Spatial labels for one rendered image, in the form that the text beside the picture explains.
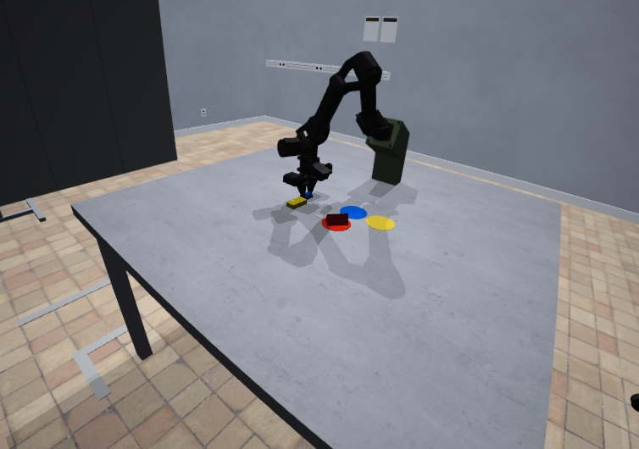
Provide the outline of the yellow circle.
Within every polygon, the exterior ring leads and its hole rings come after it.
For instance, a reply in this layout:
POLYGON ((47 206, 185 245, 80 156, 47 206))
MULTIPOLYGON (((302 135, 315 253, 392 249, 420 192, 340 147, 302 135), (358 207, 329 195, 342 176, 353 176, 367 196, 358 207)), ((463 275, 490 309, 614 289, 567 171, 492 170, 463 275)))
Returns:
POLYGON ((371 216, 366 219, 366 223, 376 230, 391 230, 395 224, 389 218, 383 216, 371 216))

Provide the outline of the blue circle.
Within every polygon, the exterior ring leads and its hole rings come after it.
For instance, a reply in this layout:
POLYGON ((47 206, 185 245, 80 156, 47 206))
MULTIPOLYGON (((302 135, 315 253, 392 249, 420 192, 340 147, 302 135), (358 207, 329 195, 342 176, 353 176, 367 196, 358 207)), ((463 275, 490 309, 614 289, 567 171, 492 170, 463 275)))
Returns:
POLYGON ((340 209, 340 213, 348 213, 350 219, 362 219, 367 216, 367 212, 356 206, 346 206, 340 209))

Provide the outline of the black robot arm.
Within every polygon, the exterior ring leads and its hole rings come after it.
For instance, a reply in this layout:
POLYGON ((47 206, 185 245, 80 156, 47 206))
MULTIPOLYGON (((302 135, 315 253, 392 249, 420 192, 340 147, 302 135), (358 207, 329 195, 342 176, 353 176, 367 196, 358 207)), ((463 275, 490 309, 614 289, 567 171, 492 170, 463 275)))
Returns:
MULTIPOLYGON (((345 61, 340 70, 330 78, 316 114, 296 130, 297 137, 283 138, 278 141, 277 150, 280 157, 316 156, 318 145, 328 138, 330 122, 335 111, 343 96, 350 91, 360 91, 362 111, 356 114, 356 121, 363 134, 366 136, 370 134, 377 141, 390 141, 388 139, 391 139, 393 124, 389 124, 379 109, 376 109, 376 85, 380 83, 381 75, 381 67, 368 51, 357 53, 345 61), (358 81, 346 83, 345 78, 351 69, 354 70, 358 81), (304 131, 307 132, 307 136, 304 131)), ((317 180, 323 181, 332 174, 331 163, 311 162, 308 164, 306 175, 312 175, 317 180)))

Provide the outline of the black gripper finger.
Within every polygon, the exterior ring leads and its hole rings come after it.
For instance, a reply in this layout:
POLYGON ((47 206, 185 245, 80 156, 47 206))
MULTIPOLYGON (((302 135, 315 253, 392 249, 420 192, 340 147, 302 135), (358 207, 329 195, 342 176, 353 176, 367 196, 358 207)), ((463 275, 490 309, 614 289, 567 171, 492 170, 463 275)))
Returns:
POLYGON ((315 177, 313 177, 313 176, 309 176, 307 178, 307 182, 309 182, 309 184, 307 184, 308 191, 310 191, 311 193, 313 192, 315 184, 316 184, 317 181, 318 180, 315 177))
POLYGON ((301 195, 301 197, 305 198, 305 193, 306 193, 306 186, 307 184, 309 184, 309 182, 305 182, 300 186, 297 186, 299 193, 301 195))

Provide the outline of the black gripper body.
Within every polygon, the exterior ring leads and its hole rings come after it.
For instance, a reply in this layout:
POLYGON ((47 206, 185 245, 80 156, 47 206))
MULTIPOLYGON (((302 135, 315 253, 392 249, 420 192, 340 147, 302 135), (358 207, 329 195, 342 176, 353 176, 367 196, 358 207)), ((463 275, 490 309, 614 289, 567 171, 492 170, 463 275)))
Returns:
POLYGON ((308 164, 312 163, 311 161, 314 161, 314 163, 316 163, 317 161, 320 160, 320 158, 318 158, 317 155, 313 157, 300 155, 300 156, 297 156, 297 159, 300 160, 300 167, 297 168, 297 171, 299 171, 300 174, 290 172, 283 175, 283 182, 291 186, 300 186, 303 183, 307 182, 307 178, 309 176, 312 176, 312 175, 306 175, 308 164))

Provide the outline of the yellow block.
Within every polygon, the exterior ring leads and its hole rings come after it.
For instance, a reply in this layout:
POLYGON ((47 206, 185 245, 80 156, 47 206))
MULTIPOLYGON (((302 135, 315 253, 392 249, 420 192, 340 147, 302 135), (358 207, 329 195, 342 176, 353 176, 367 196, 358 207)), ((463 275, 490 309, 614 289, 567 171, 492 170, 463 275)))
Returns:
POLYGON ((307 199, 303 198, 303 197, 298 197, 295 198, 289 202, 286 202, 286 206, 291 208, 291 209, 295 209, 295 208, 299 208, 303 205, 307 204, 307 199))

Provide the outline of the red circle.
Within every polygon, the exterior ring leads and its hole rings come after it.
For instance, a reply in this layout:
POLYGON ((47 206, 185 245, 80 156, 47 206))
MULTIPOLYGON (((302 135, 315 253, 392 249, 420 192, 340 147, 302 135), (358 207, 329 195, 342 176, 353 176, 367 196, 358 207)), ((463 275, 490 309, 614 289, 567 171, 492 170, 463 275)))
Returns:
POLYGON ((334 226, 327 226, 327 224, 326 224, 326 222, 325 222, 325 219, 326 219, 326 218, 324 218, 324 219, 322 220, 322 225, 323 225, 326 229, 328 229, 328 230, 343 231, 343 230, 347 230, 347 229, 349 229, 349 228, 351 227, 351 223, 350 223, 350 221, 349 221, 349 220, 348 220, 348 225, 334 225, 334 226))

